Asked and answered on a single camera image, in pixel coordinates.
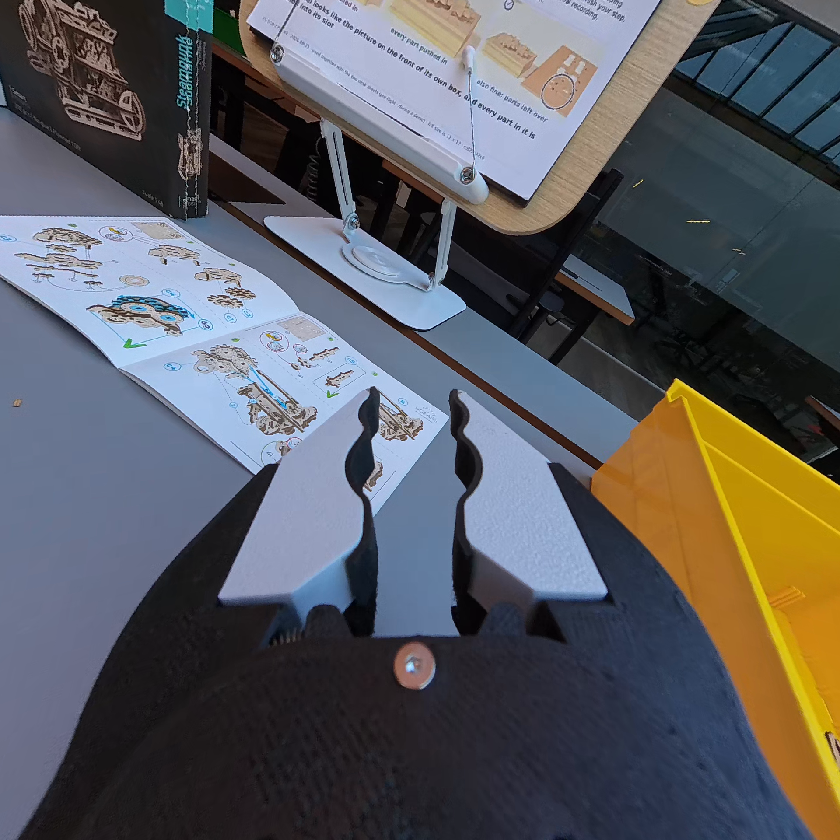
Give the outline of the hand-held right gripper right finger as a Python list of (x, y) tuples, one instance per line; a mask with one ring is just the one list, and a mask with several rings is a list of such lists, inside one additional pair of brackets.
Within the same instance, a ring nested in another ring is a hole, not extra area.
[(551, 470), (551, 463), (466, 392), (449, 396), (456, 508), (452, 613), (477, 633), (497, 604), (526, 619), (537, 604), (599, 602), (607, 588)]

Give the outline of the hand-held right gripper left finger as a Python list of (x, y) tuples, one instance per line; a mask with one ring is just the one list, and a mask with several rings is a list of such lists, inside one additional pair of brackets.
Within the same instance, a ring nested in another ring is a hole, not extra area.
[(373, 632), (377, 546), (364, 484), (379, 408), (378, 391), (363, 390), (282, 457), (218, 594), (223, 606), (280, 604), (300, 625), (331, 605), (353, 634)]

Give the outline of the black model kit box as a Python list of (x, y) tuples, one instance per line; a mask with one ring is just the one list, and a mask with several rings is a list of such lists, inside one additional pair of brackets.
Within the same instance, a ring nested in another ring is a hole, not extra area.
[(8, 107), (162, 210), (207, 213), (213, 2), (2, 1)]

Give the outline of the yellow plastic bin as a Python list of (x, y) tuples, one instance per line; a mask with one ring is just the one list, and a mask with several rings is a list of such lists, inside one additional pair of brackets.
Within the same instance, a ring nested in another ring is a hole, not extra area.
[(838, 485), (675, 381), (591, 489), (706, 625), (814, 837), (838, 838)]

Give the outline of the grey background table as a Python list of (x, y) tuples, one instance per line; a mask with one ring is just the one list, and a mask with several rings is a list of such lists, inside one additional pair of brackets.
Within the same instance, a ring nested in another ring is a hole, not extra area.
[(577, 319), (570, 334), (549, 357), (552, 364), (562, 361), (601, 312), (626, 326), (634, 324), (634, 310), (624, 288), (581, 259), (572, 255), (567, 258), (555, 279), (586, 303), (581, 318)]

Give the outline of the wooden board document stand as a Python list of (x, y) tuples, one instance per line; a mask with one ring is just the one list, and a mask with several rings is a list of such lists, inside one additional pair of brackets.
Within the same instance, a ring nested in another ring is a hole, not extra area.
[[(313, 259), (346, 286), (409, 328), (429, 330), (465, 309), (445, 288), (456, 212), (508, 235), (531, 235), (559, 222), (576, 220), (588, 189), (625, 138), (653, 95), (708, 21), (718, 2), (658, 2), (607, 82), (594, 106), (567, 143), (532, 197), (526, 201), (478, 173), (436, 143), (407, 129), (301, 59), (282, 65), (278, 38), (260, 35), (247, 24), (257, 2), (241, 2), (239, 32), (251, 66), (266, 81), (314, 112), (321, 120), (340, 219), (282, 220), (268, 217), (274, 234)], [(343, 147), (352, 138), (442, 197), (437, 256), (433, 270), (387, 248), (365, 233), (356, 212)]]

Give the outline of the white instruction booklet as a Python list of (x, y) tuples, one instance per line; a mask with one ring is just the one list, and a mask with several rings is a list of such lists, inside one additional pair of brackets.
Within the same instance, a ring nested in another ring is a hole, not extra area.
[(157, 217), (9, 216), (1, 271), (253, 474), (375, 387), (378, 512), (448, 416), (275, 282)]

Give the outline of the printed instruction sheet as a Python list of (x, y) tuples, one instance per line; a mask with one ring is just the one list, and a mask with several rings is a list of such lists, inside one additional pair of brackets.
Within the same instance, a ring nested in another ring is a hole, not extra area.
[(247, 24), (528, 201), (657, 5), (266, 1)]

